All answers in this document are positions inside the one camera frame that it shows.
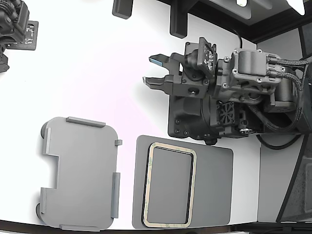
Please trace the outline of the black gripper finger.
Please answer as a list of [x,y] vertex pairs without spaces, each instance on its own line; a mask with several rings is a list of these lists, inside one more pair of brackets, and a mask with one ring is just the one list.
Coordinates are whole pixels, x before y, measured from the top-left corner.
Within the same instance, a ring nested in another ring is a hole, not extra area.
[[143,77],[143,83],[150,89],[161,90],[166,94],[173,93],[173,75],[166,75],[163,78]]
[[179,64],[182,62],[182,55],[178,53],[172,53],[170,57],[157,54],[149,57],[149,62],[158,66],[166,68],[170,74],[179,73]]

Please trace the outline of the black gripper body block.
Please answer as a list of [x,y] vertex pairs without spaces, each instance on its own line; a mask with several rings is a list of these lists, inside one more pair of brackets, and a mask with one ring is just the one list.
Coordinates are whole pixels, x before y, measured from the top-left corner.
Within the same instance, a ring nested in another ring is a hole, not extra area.
[[174,76],[173,95],[204,98],[213,79],[213,46],[207,41],[185,46],[182,75]]

